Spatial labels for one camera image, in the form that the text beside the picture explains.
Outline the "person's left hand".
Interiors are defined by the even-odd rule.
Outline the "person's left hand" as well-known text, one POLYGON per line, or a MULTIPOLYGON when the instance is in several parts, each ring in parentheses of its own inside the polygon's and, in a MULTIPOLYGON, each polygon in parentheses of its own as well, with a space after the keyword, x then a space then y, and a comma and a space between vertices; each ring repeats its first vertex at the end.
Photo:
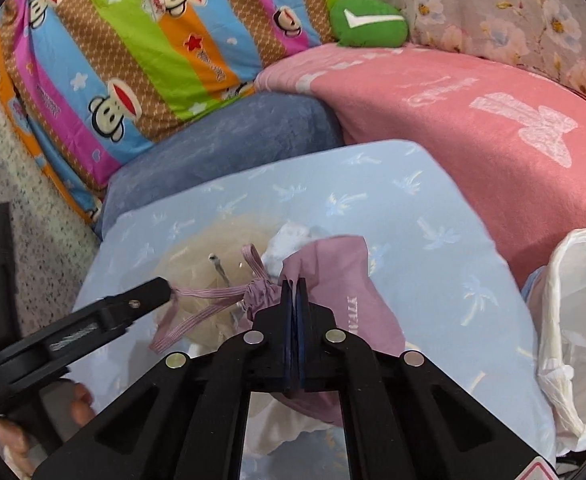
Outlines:
POLYGON ((95 418, 93 396, 80 382, 60 379, 0 415, 0 445, 5 463, 19 479, 37 467, 95 418))

